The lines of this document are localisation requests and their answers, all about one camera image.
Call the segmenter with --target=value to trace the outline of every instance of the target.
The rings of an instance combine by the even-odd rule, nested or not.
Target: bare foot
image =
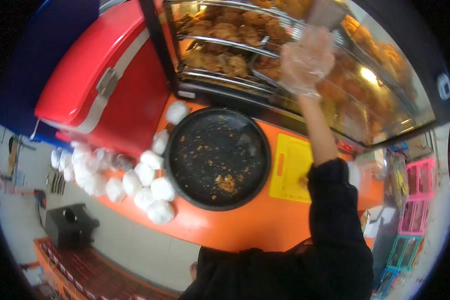
[[[190,265],[190,276],[192,276],[192,281],[197,279],[197,262]]]

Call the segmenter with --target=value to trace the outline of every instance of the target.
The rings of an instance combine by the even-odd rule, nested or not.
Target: black sleeve
[[[348,166],[340,158],[308,173],[310,232],[314,244],[365,242],[357,213],[358,191],[348,183]]]
[[[363,238],[357,212],[358,191],[348,183],[348,166],[330,160],[308,173],[313,246],[301,257],[335,298],[370,299],[372,252]]]

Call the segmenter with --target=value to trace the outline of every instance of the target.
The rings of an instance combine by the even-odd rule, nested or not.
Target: yellow cutting board
[[[308,141],[278,134],[268,195],[311,203],[309,191],[300,185],[299,179],[308,173],[312,163],[312,148]]]

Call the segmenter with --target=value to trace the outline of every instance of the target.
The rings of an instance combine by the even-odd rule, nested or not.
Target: black stool
[[[100,222],[85,211],[79,203],[47,211],[45,232],[57,248],[89,246],[92,231]]]

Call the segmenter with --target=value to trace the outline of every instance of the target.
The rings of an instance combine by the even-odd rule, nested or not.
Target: white wrapped rice packet
[[[75,172],[73,171],[73,165],[72,164],[68,164],[65,167],[65,170],[63,170],[63,179],[66,182],[71,182],[72,180],[75,179]]]
[[[122,181],[117,177],[112,177],[108,180],[105,191],[110,201],[116,203],[122,202],[127,196]]]
[[[57,148],[52,150],[52,156],[50,158],[50,163],[52,164],[52,168],[58,169],[60,164],[60,157],[62,155],[62,148]]]
[[[85,179],[83,189],[90,196],[102,197],[107,194],[107,178],[102,174],[94,174]]]
[[[140,163],[149,166],[152,170],[164,168],[164,158],[152,150],[147,150],[140,155]]]
[[[175,199],[175,189],[167,177],[154,179],[150,184],[150,189],[156,200],[170,202]]]
[[[155,170],[152,170],[148,165],[143,163],[136,165],[134,171],[137,173],[143,186],[149,187],[152,180],[155,179]]]
[[[163,129],[162,131],[156,133],[153,136],[153,144],[151,145],[151,150],[158,155],[162,155],[165,152],[165,148],[168,143],[168,131]]]
[[[175,101],[172,103],[165,113],[165,119],[174,125],[177,125],[189,114],[188,106],[181,102]]]
[[[167,201],[155,201],[147,208],[147,215],[154,224],[166,224],[175,217],[175,209]]]
[[[133,198],[133,202],[138,208],[147,211],[148,207],[155,202],[155,199],[152,195],[152,191],[150,188],[141,188],[135,197]]]
[[[72,163],[72,153],[63,150],[60,154],[60,161],[58,163],[58,170],[60,172],[65,171],[65,168]]]
[[[123,189],[130,196],[135,196],[137,192],[143,187],[140,178],[134,170],[128,170],[125,175],[123,175]]]
[[[71,161],[76,178],[91,177],[98,171],[99,162],[91,153],[76,156],[75,158],[72,155]]]

